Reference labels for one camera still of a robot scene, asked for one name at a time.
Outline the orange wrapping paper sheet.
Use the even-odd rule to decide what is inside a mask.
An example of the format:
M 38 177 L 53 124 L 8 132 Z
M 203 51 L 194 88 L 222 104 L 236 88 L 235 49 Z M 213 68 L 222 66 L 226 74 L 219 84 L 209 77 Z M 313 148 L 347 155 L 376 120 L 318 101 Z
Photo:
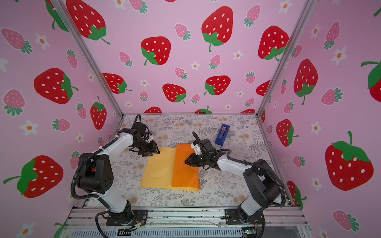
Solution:
M 160 147 L 160 154 L 149 157 L 141 186 L 180 191 L 199 191 L 198 167 L 185 164 L 194 153 L 190 144 L 176 148 Z

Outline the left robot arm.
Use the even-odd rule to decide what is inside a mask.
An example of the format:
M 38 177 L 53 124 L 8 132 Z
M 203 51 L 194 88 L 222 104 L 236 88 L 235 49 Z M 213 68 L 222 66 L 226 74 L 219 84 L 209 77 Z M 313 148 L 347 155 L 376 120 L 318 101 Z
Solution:
M 131 129 L 122 129 L 114 139 L 92 153 L 79 157 L 70 193 L 75 199 L 95 198 L 106 207 L 106 213 L 122 224 L 134 218 L 131 203 L 123 198 L 115 186 L 111 160 L 125 149 L 142 157 L 159 154 L 152 133 L 142 122 L 134 122 Z

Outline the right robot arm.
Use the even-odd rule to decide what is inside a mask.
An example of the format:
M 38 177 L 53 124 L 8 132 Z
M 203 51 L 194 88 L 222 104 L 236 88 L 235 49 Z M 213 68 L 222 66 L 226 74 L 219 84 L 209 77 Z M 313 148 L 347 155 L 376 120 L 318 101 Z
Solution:
M 229 149 L 217 150 L 208 139 L 200 140 L 198 137 L 191 148 L 194 153 L 186 159 L 185 164 L 205 170 L 215 168 L 244 178 L 250 195 L 238 206 L 234 219 L 248 224 L 271 205 L 280 208 L 285 206 L 284 184 L 265 160 L 248 162 L 232 158 Z

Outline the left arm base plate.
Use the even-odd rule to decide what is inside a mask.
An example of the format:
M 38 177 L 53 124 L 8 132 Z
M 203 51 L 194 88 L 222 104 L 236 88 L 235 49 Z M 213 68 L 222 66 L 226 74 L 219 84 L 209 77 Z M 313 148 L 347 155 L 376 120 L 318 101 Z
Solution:
M 106 226 L 144 226 L 148 217 L 148 210 L 132 210 L 123 213 L 109 212 Z

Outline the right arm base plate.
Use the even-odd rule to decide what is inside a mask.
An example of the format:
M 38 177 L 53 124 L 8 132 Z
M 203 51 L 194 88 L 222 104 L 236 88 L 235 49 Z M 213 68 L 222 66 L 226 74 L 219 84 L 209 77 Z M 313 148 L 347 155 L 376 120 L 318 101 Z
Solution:
M 242 209 L 225 209 L 224 216 L 221 218 L 228 225 L 263 225 L 266 223 L 261 211 L 253 215 L 247 215 Z

